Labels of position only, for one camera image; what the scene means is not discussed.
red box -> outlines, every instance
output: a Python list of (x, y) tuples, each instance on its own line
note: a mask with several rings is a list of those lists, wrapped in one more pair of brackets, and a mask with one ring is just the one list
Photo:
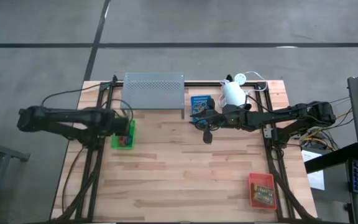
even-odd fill
[[(272, 174), (256, 174), (256, 173), (250, 173), (248, 178), (249, 183), (249, 201), (252, 208), (263, 208), (263, 209), (271, 209), (276, 210), (276, 190), (274, 189), (274, 179)], [(273, 189), (273, 199), (274, 203), (273, 205), (265, 205), (260, 202), (254, 202), (252, 199), (252, 184), (257, 184), (261, 186), (268, 187), (270, 189)]]

